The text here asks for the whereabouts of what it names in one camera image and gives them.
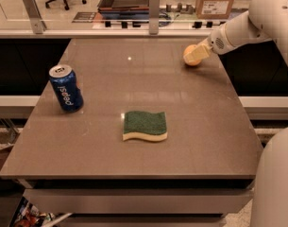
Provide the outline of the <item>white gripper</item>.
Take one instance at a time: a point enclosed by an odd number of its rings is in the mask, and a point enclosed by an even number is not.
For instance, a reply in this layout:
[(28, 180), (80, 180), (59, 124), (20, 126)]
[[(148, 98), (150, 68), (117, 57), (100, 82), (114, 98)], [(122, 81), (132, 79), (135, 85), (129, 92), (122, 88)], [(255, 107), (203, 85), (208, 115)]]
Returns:
[(183, 59), (186, 64), (200, 64), (202, 60), (208, 58), (211, 51), (218, 55), (229, 53), (236, 48), (227, 33), (227, 25), (223, 24), (214, 29), (207, 38), (209, 45), (191, 44), (183, 52)]

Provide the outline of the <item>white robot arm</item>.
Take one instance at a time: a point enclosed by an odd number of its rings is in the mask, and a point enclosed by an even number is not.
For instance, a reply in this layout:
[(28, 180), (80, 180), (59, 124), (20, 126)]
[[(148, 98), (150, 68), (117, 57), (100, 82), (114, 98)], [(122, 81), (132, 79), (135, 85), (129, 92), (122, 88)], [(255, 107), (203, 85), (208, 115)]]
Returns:
[[(272, 40), (288, 67), (288, 0), (251, 0), (248, 11), (188, 46), (183, 60), (197, 65), (211, 53)], [(266, 144), (257, 168), (250, 227), (288, 227), (288, 128)]]

